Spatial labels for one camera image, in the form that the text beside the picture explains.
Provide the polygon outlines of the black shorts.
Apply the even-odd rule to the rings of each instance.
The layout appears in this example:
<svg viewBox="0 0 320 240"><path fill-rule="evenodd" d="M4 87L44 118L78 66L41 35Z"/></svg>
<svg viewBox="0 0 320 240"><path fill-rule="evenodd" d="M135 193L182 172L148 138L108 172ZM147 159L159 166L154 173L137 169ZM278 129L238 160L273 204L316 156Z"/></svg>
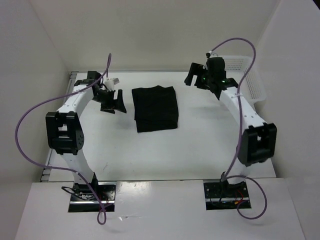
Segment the black shorts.
<svg viewBox="0 0 320 240"><path fill-rule="evenodd" d="M160 85L131 90L138 133L173 130L178 127L179 109L173 86Z"/></svg>

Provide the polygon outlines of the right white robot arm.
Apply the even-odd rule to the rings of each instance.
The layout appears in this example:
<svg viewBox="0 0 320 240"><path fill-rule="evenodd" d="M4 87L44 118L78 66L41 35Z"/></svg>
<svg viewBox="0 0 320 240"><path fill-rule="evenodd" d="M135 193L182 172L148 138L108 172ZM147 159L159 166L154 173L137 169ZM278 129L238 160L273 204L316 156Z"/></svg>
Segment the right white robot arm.
<svg viewBox="0 0 320 240"><path fill-rule="evenodd" d="M262 164L274 156L277 127L261 118L241 93L241 85L228 77L222 57L208 57L205 64L191 63L184 83L209 90L223 103L239 125L239 137L227 171L221 175L219 191L230 197L248 176L249 167Z"/></svg>

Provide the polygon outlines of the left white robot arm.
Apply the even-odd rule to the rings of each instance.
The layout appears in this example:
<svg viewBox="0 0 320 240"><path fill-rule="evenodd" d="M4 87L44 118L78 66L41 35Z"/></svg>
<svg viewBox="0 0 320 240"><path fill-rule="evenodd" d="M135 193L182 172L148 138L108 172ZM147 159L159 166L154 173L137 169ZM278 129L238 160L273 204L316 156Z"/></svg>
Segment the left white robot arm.
<svg viewBox="0 0 320 240"><path fill-rule="evenodd" d="M77 80L65 103L45 116L47 140L51 149L60 155L71 169L77 193L89 200L96 199L100 187L94 171L89 167L83 152L85 135L80 116L90 101L100 103L102 112L126 113L123 91L115 90L118 78L103 77L97 71L88 71L87 77Z"/></svg>

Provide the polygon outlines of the white plastic basket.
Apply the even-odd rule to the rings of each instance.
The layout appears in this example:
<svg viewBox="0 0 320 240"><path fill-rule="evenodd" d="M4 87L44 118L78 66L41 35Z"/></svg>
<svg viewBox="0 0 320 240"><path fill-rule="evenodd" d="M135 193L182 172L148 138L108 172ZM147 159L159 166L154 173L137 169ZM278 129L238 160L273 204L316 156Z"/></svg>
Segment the white plastic basket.
<svg viewBox="0 0 320 240"><path fill-rule="evenodd" d="M252 58L240 55L221 55L220 57L224 59L227 78L233 78L239 84L249 69ZM263 82L255 65L251 67L242 81L240 92L251 105L267 99Z"/></svg>

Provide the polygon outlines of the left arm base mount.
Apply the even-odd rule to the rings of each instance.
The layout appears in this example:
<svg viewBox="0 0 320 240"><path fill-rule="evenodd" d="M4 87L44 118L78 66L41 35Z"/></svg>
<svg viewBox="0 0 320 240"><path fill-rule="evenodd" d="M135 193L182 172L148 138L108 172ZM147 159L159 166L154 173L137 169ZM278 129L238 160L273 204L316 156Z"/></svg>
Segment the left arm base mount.
<svg viewBox="0 0 320 240"><path fill-rule="evenodd" d="M86 184L74 184L72 187L63 186L61 189L70 195L69 213L102 212L98 199L107 213L115 211L116 182L98 182L95 188L97 197Z"/></svg>

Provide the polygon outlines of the aluminium table edge rail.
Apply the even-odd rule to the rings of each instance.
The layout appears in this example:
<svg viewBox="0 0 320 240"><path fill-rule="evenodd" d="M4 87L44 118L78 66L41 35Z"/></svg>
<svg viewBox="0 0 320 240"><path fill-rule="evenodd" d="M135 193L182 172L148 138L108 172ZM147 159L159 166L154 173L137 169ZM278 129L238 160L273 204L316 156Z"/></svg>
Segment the aluminium table edge rail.
<svg viewBox="0 0 320 240"><path fill-rule="evenodd" d="M66 167L53 166L52 158L59 154L77 153L77 147L82 144L76 140L81 135L78 114L69 112L48 112L45 116L47 140L50 148L47 163L43 168L41 182L47 182L52 169L66 170Z"/></svg>

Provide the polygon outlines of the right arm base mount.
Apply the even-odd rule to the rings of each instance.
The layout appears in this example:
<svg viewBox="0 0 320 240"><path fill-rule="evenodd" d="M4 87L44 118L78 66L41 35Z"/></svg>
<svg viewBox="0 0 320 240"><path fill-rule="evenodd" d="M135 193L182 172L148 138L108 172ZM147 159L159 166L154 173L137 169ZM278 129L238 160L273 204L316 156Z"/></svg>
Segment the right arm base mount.
<svg viewBox="0 0 320 240"><path fill-rule="evenodd" d="M249 192L245 181L231 185L220 180L203 182L205 206L207 211L251 209Z"/></svg>

